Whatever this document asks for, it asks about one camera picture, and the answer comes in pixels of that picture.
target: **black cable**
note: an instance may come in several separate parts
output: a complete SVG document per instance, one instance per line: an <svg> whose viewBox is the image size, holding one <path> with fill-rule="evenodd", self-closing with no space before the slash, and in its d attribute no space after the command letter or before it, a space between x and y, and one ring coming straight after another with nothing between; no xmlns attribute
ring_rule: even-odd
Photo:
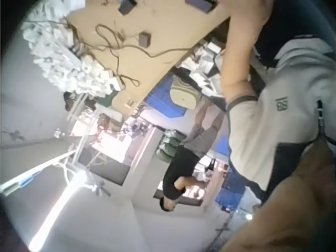
<svg viewBox="0 0 336 252"><path fill-rule="evenodd" d="M68 26L69 28L71 28L74 32L77 33L77 29L74 25L72 24L69 24L69 23L62 23L62 22L57 22L57 21L52 21L52 20L45 20L45 21L25 21L26 23L54 23L54 24L61 24L61 25L65 25L65 26ZM104 28L106 30L108 30L110 33L112 33L112 35L114 36L114 39L115 39L115 42L117 43L117 46L113 46L111 45L110 41L108 40L108 38L102 34L99 30L99 28ZM116 68L116 76L119 76L120 79L128 79L132 82L132 84L136 87L139 87L140 86L140 82L134 78L131 78L129 76L126 76L126 75L121 75L119 74L119 68L120 68L120 58L119 58L119 55L116 55L113 51L114 50L121 50L121 49L124 49L124 48L134 48L134 49L137 49L141 52L143 52L144 54L146 54L149 58L156 58L156 57L159 57L159 56L162 56L164 54L168 54L168 53L171 53L173 51L189 51L191 50L192 48L172 48L172 49L168 49L168 50L165 50L165 51L162 51L158 54L150 54L149 52L147 52L146 50L144 50L143 48L139 47L139 46L135 46L135 45L120 45L119 41L118 41L118 37L115 33L114 30L112 30L110 27L106 26L106 25L103 25L103 24L97 24L96 27L95 27L95 30L96 30L96 33L98 34L98 36L100 36L103 40L105 40L105 42L107 43L107 45L97 45L97 46L93 46L85 41L82 41L81 39L79 39L79 42L88 46L90 48L90 50L99 50L101 52L104 52L106 51L107 49L110 50L111 52L111 55L114 56L116 59L117 59L117 68Z"/></svg>

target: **wooden board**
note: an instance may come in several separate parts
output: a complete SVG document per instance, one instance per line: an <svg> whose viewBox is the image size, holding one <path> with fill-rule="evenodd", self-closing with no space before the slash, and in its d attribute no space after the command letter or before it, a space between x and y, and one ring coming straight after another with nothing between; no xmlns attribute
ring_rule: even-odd
<svg viewBox="0 0 336 252"><path fill-rule="evenodd" d="M102 5L104 2L106 1L87 0L85 9L74 12L67 18L83 40L91 45L107 44L97 35L97 24L104 24L123 34L126 38L124 45L138 45L138 34L146 31L152 35L151 45L146 49L151 54L172 48L192 48L228 17L222 5L205 14L185 4L184 0L138 0L138 5L129 14L122 16L118 11L117 0L109 0L106 6ZM106 30L102 31L116 45L113 35ZM116 70L117 60L108 50L93 50L92 53L105 68ZM119 74L140 82L140 86L135 87L126 80L126 89L112 102L113 108L126 119L187 51L174 51L157 58L149 58L135 48L124 48L115 53L120 57Z"/></svg>

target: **shorts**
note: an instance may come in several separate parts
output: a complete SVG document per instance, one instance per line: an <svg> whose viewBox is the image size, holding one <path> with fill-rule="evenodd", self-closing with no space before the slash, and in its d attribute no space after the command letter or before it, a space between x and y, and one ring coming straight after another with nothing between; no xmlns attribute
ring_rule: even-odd
<svg viewBox="0 0 336 252"><path fill-rule="evenodd" d="M188 137L181 143L186 149L191 150L200 159L204 157L216 140L217 130L210 127L207 130L200 124L195 124Z"/></svg>

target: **shirt logo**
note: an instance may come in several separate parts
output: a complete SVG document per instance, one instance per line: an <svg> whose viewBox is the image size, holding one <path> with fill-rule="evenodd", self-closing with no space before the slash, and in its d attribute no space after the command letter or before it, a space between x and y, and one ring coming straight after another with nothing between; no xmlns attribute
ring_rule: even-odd
<svg viewBox="0 0 336 252"><path fill-rule="evenodd" d="M287 96L275 100L278 111L285 111L288 108Z"/></svg>

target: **ceiling light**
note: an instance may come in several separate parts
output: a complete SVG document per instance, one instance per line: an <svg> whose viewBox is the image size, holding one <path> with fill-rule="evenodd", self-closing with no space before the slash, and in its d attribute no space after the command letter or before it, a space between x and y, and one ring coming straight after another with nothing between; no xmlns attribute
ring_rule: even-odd
<svg viewBox="0 0 336 252"><path fill-rule="evenodd" d="M250 220L253 219L253 215L252 215L252 214L247 214L247 215L245 215L245 217L246 217L246 219L247 219L248 221L250 221Z"/></svg>

